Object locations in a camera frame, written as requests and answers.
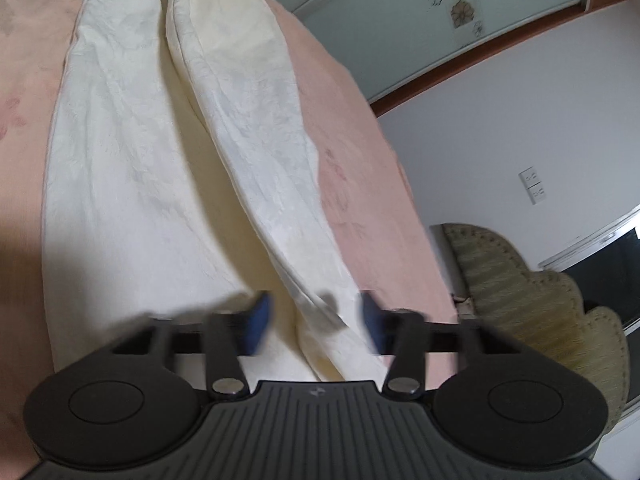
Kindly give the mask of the white jacquard pants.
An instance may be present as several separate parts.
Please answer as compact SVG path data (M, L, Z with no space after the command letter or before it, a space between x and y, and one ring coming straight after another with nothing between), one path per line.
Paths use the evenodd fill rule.
M52 120L43 290L63 368L147 316L269 292L250 382L380 382L266 0L85 0Z

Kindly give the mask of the olive upholstered headboard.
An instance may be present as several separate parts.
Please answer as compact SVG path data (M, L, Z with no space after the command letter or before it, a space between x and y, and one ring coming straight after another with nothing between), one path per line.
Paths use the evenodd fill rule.
M584 376L603 393L614 425L627 403L629 351L620 317L607 307L587 312L566 274L532 271L491 230L442 226L476 316Z

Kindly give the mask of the dark window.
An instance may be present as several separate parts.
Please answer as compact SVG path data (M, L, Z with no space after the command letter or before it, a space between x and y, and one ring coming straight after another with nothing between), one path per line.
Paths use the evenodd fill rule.
M538 264L578 285L587 311L607 306L624 333L639 328L639 207Z

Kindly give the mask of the frosted glass wardrobe door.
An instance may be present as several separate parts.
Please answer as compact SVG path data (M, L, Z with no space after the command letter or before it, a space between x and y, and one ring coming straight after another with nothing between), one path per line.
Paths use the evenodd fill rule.
M377 100L474 44L582 0L277 0Z

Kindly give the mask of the pink floral bed sheet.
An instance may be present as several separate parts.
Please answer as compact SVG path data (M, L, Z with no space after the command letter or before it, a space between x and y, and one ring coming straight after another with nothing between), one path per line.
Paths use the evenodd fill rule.
M23 406L53 363L43 290L43 207L53 115L85 0L1 0L1 474L37 457ZM400 162L352 76L276 0L321 205L358 292L442 322L454 307Z

